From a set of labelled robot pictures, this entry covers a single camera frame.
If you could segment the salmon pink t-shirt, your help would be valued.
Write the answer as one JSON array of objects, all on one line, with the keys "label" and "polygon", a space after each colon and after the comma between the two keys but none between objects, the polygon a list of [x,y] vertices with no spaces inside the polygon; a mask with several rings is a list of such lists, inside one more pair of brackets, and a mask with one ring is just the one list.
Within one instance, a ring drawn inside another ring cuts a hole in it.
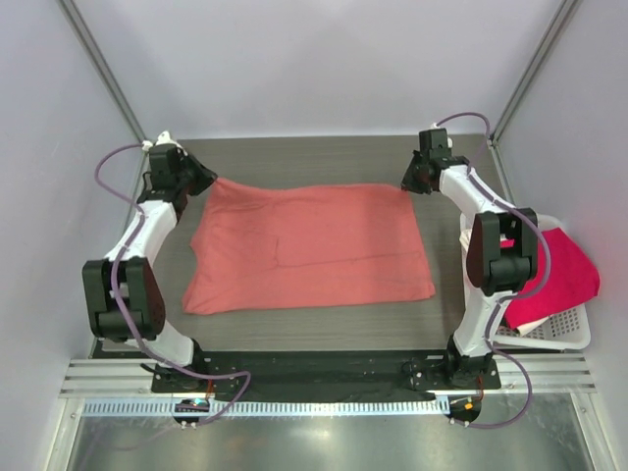
[{"label": "salmon pink t-shirt", "polygon": [[190,241],[189,314],[421,301],[436,289],[410,195],[382,183],[218,179]]}]

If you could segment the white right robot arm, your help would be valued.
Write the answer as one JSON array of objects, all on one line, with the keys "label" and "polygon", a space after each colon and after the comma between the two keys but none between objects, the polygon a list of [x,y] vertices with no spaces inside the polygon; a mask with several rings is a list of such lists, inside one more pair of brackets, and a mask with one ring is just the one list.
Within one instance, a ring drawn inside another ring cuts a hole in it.
[{"label": "white right robot arm", "polygon": [[418,391],[475,389],[493,364],[494,335],[504,309],[538,272],[538,218],[491,190],[464,157],[452,153],[446,130],[420,131],[418,149],[401,181],[416,194],[449,198],[471,225],[465,257],[465,313],[440,361],[413,360]]}]

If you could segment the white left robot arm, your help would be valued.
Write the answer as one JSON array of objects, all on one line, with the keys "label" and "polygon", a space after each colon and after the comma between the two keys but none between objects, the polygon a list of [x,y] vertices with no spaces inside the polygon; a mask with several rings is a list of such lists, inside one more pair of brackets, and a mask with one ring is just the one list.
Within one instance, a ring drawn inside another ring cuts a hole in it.
[{"label": "white left robot arm", "polygon": [[100,178],[96,182],[131,205],[133,217],[122,238],[103,258],[81,270],[89,327],[98,339],[134,346],[162,367],[175,370],[176,381],[190,392],[201,390],[209,368],[201,348],[166,320],[165,302],[153,264],[168,234],[177,226],[191,196],[210,187],[217,174],[203,166],[164,131],[154,142],[131,144],[107,154],[140,148],[148,158],[143,188],[132,200]]}]

